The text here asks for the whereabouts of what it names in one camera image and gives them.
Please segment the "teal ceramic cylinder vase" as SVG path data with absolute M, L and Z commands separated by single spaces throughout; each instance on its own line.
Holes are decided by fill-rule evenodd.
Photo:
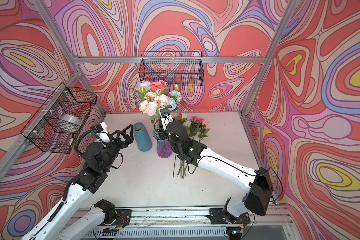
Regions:
M 143 123 L 135 123 L 133 125 L 133 133 L 138 149 L 141 152 L 147 152 L 152 148 L 153 144 L 150 135 Z

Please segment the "purple blue glass vase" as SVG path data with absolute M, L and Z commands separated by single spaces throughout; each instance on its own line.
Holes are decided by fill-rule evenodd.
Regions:
M 172 155 L 173 151 L 167 134 L 162 134 L 154 130 L 153 137 L 157 141 L 157 155 L 162 159 L 169 158 Z

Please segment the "magenta rose stem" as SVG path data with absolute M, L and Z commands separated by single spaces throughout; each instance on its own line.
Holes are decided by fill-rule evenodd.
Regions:
M 198 138 L 199 142 L 207 137 L 207 133 L 210 130 L 208 128 L 209 121 L 207 119 L 198 118 L 196 116 L 192 116 L 188 119 L 191 124 L 188 128 L 186 128 L 188 135 L 192 138 Z

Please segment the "peach peony flower stem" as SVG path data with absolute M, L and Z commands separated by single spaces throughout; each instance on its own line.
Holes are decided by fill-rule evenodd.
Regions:
M 155 101 L 148 102 L 147 100 L 144 100 L 140 102 L 139 110 L 150 117 L 150 121 L 153 124 L 153 128 L 155 131 L 157 131 L 159 128 L 159 120 L 160 120 L 158 103 Z

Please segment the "teal peony flower stem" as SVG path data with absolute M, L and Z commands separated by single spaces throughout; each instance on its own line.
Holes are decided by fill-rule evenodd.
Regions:
M 175 85 L 174 89 L 169 92 L 169 110 L 176 111 L 178 109 L 178 103 L 182 100 L 183 96 L 180 92 L 179 85 Z

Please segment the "white blue rose stem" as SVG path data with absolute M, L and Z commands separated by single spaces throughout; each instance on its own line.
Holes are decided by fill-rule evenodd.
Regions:
M 137 92 L 139 99 L 144 101 L 146 99 L 146 94 L 151 91 L 151 82 L 142 81 L 137 84 L 135 91 Z

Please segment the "pink rosebud spray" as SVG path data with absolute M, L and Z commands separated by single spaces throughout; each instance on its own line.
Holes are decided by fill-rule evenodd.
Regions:
M 160 108 L 169 105 L 169 88 L 163 80 L 151 83 L 151 90 L 154 93 L 153 99 Z

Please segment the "small white pink rose spray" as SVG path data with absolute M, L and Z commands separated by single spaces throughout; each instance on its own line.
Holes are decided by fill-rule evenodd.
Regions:
M 188 128 L 191 124 L 191 122 L 188 120 L 187 114 L 177 114 L 174 117 L 174 120 L 180 122 L 186 128 Z M 183 161 L 181 161 L 179 157 L 175 157 L 175 160 L 176 159 L 179 159 L 180 161 L 179 169 L 177 171 L 177 177 L 184 179 L 186 176 L 186 164 Z

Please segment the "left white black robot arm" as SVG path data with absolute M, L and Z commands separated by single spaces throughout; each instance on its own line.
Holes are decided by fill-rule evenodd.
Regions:
M 61 200 L 22 238 L 24 240 L 79 240 L 88 231 L 105 224 L 112 225 L 118 213 L 113 203 L 100 200 L 75 223 L 66 227 L 77 210 L 100 188 L 114 169 L 122 149 L 134 141 L 133 125 L 108 132 L 102 122 L 84 132 L 75 142 L 75 153 L 85 161 L 84 168 L 66 185 Z

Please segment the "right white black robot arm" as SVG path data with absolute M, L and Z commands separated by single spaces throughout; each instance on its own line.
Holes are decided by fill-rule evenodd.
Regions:
M 171 148 L 176 156 L 185 163 L 209 170 L 241 189 L 238 196 L 229 197 L 223 208 L 223 219 L 234 223 L 241 215 L 252 212 L 265 216 L 273 194 L 269 170 L 258 170 L 241 166 L 214 152 L 205 144 L 191 139 L 187 129 L 180 122 L 171 122 L 164 127 Z

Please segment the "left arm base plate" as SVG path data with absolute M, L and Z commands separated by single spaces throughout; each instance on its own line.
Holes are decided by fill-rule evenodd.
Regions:
M 105 220 L 100 226 L 125 227 L 130 224 L 131 217 L 131 209 L 116 209 L 113 213 L 106 214 Z

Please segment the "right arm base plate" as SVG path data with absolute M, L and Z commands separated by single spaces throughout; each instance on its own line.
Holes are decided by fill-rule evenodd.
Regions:
M 251 219 L 248 214 L 240 215 L 239 217 L 234 217 L 229 214 L 223 208 L 210 208 L 209 214 L 206 217 L 211 221 L 211 224 L 240 224 L 246 226 L 251 223 Z

